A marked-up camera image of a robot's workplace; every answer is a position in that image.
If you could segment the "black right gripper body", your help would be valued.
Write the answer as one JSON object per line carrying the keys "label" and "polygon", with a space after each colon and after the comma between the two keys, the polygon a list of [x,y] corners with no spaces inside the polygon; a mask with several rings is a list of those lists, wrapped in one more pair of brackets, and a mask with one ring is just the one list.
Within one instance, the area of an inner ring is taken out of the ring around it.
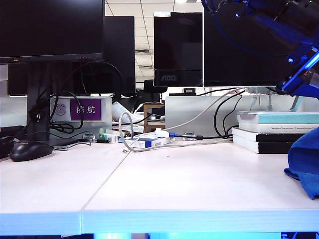
{"label": "black right gripper body", "polygon": [[296,63],[293,70],[275,87],[277,92],[290,96],[319,97],[319,46],[316,44],[299,59],[293,55],[288,62]]}

